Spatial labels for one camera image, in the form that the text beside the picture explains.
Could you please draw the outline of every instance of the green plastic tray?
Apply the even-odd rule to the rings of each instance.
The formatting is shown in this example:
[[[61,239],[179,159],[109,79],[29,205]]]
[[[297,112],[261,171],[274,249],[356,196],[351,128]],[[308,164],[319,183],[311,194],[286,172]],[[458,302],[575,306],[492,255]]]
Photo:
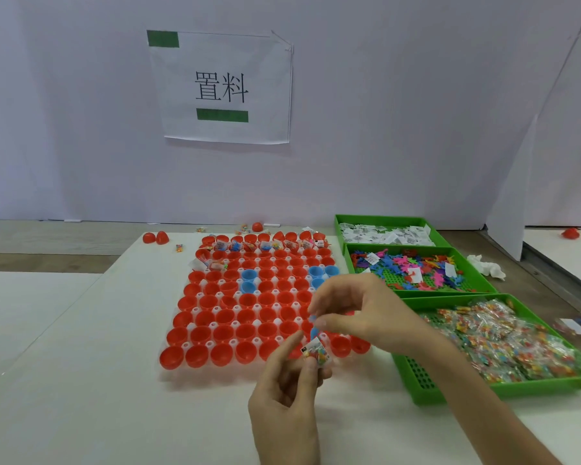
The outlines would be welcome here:
[[[485,297],[488,299],[498,298],[502,301],[512,301],[514,311],[519,317],[542,324],[548,329],[550,334],[563,339],[562,336],[513,296],[508,294],[494,294]],[[405,299],[404,303],[413,311],[430,314],[439,308],[454,308],[458,305],[468,305],[475,299],[478,299],[477,295],[459,295]],[[564,344],[573,348],[573,345],[567,341],[564,341]],[[399,355],[392,355],[392,357],[394,358],[396,367],[398,367],[398,372],[400,372],[404,386],[409,391],[416,405],[423,406],[445,402],[441,391],[439,391],[427,372],[415,360]],[[521,383],[500,383],[490,385],[490,387],[500,398],[565,393],[581,389],[581,376],[547,380],[528,380]]]
[[[337,214],[334,218],[334,225],[336,226],[336,235],[338,236],[338,241],[340,242],[340,247],[344,251],[346,247],[346,242],[342,238],[342,231],[340,229],[341,223],[350,223],[352,225],[364,224],[364,225],[376,225],[386,227],[388,230],[401,227],[409,227],[411,225],[417,227],[423,227],[428,225],[431,228],[431,234],[429,235],[431,240],[436,246],[448,247],[451,246],[445,238],[443,238],[439,232],[437,232],[432,225],[430,225],[425,219],[421,217],[386,217],[382,215],[341,215]]]
[[[464,282],[461,284],[462,289],[472,290],[475,289],[476,292],[474,293],[497,293],[497,289],[493,287],[486,278],[478,272],[476,268],[474,268],[467,259],[463,257],[461,253],[459,253],[456,249],[452,247],[437,247],[437,246],[398,246],[398,245],[368,245],[363,243],[348,243],[346,248],[344,249],[344,260],[346,261],[346,266],[349,270],[349,273],[361,273],[364,271],[364,268],[355,269],[353,267],[353,262],[351,261],[351,253],[353,251],[363,251],[363,252],[375,252],[381,251],[387,248],[389,254],[399,254],[402,253],[403,250],[416,250],[418,255],[420,256],[434,256],[434,255],[445,255],[445,256],[452,256],[454,258],[454,262],[456,263],[457,270],[461,270],[463,272],[463,277],[465,278]],[[385,282],[388,284],[402,284],[404,279],[402,276],[398,276],[396,274],[392,274],[387,269],[383,272],[385,275]],[[429,277],[424,278],[424,282],[427,285],[433,287],[433,281]],[[399,289],[392,289],[399,297],[408,298],[408,297],[434,297],[434,296],[441,296],[441,295],[461,295],[463,293],[452,289],[450,287],[442,287],[435,291],[420,291],[420,290],[399,290]]]

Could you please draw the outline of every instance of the blue plastic cup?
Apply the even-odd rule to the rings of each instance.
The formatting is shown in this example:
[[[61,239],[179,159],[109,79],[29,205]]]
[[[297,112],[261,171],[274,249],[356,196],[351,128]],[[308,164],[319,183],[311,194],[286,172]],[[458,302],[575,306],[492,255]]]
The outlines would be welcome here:
[[[243,294],[253,294],[256,291],[256,284],[251,281],[244,282],[241,284],[241,293]]]
[[[258,276],[258,273],[254,269],[246,269],[241,273],[241,279],[244,281],[253,281]]]
[[[337,266],[326,266],[325,274],[327,274],[329,277],[337,276],[338,274],[340,274],[340,269],[338,269]]]
[[[312,287],[318,289],[321,286],[321,284],[323,284],[323,282],[325,282],[323,279],[321,279],[320,277],[316,277],[312,279]]]
[[[312,277],[323,277],[323,270],[320,267],[318,267],[318,266],[311,266],[308,269],[308,273]]]

